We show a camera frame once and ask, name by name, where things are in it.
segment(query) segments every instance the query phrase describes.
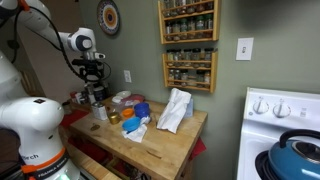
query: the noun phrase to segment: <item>green wall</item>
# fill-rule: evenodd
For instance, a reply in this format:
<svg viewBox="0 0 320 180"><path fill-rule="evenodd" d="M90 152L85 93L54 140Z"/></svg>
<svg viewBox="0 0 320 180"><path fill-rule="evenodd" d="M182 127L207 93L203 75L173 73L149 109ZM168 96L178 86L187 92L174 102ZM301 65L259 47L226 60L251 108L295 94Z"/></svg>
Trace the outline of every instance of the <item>green wall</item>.
<svg viewBox="0 0 320 180"><path fill-rule="evenodd" d="M209 113L201 137L207 151L195 159L194 179L236 176L246 88L320 93L320 1L223 0L218 42L160 44L156 0L114 0L121 16L116 36L97 23L99 1L81 0L85 25L95 31L97 49L112 68L112 90L131 90L167 103L161 53L171 47L217 47L218 78L213 94L189 91L195 109ZM238 38L254 37L252 61L235 61ZM130 70L133 83L125 83Z"/></svg>

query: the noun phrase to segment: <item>kettle handle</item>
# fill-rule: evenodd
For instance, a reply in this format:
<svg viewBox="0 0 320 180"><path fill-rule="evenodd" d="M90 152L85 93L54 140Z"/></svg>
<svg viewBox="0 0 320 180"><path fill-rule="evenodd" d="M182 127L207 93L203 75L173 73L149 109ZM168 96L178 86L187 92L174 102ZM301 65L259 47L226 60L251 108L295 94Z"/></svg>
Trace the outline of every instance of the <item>kettle handle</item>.
<svg viewBox="0 0 320 180"><path fill-rule="evenodd" d="M308 136L320 139L320 132L309 129L295 129L287 131L283 133L280 137L280 148L285 148L287 140L294 136Z"/></svg>

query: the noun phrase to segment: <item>stove knob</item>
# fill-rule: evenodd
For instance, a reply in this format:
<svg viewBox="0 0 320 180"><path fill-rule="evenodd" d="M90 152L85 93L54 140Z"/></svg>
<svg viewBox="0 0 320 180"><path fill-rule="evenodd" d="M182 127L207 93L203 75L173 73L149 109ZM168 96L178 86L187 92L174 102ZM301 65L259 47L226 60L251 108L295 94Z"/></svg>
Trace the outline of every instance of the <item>stove knob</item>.
<svg viewBox="0 0 320 180"><path fill-rule="evenodd" d="M284 118L290 115L291 109L285 103L280 103L273 108L273 113L278 118Z"/></svg>
<svg viewBox="0 0 320 180"><path fill-rule="evenodd" d="M260 100L259 102L255 103L253 105L253 110L257 114L263 114L263 113L265 113L265 112L267 112L269 110L269 105L265 101Z"/></svg>

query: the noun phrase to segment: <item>light switch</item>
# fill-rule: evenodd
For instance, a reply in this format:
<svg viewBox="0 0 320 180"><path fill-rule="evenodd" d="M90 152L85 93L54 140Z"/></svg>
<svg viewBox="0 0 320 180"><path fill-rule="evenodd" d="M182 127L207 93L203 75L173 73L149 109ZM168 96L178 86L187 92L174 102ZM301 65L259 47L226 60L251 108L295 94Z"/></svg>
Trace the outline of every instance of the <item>light switch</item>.
<svg viewBox="0 0 320 180"><path fill-rule="evenodd" d="M254 38L239 38L236 60L251 60Z"/></svg>

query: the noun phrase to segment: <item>wooden shelf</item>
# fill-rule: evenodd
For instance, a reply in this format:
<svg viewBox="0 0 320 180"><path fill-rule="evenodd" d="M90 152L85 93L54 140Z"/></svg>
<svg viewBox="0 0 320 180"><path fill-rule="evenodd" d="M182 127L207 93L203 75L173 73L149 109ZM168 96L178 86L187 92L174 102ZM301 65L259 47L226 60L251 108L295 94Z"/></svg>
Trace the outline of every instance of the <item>wooden shelf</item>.
<svg viewBox="0 0 320 180"><path fill-rule="evenodd" d="M188 6L195 6L199 4L206 4L206 3L214 3L214 9L213 10L205 10L202 12L194 12L192 14L183 14L183 15L177 15L174 17L164 17L163 12L164 11L170 11L175 10L183 7ZM161 38L161 44L174 44L174 43L187 43L187 42L204 42L204 41L217 41L219 39L219 29L220 29L220 0L207 0L207 1L201 1L194 4L188 4L185 6L178 6L175 8L169 8L169 9L163 9L163 3L158 1L158 15L159 15L159 27L160 27L160 38ZM199 15L205 15L205 14L212 14L213 17L213 29L206 29L206 30L199 30L199 31L187 31L182 33L170 33L166 34L165 31L165 24L169 21L175 21L179 20L181 18L188 18L188 17L195 17ZM204 38L197 38L197 39L184 39L184 40L166 40L166 37L168 36L177 36L180 34L186 34L186 33L199 33L204 32L207 33L207 35L210 35L211 37L204 37Z"/></svg>
<svg viewBox="0 0 320 180"><path fill-rule="evenodd" d="M200 61L189 61L189 60L178 60L178 61L169 61L167 59L167 54L162 54L162 62L163 62L163 75L164 75L164 85L165 87L176 87L176 88L184 88L184 89L194 89L194 90L201 90L201 91L208 91L210 93L213 93L215 88L216 88L216 80L217 80L217 60L218 60L218 52L213 52L211 56L211 61L206 61L206 60L200 60ZM205 67L198 67L194 68L192 66L168 66L168 62L190 62L190 63L211 63L211 67L205 68ZM191 82L191 81L183 81L183 80L169 80L169 70L170 69L188 69L188 70L206 70L210 71L211 78L210 78L210 83L205 83L205 82ZM182 85L176 85L176 84L171 84L172 82L186 82L188 83L193 83L196 85L208 85L208 87L197 87L197 86L182 86Z"/></svg>

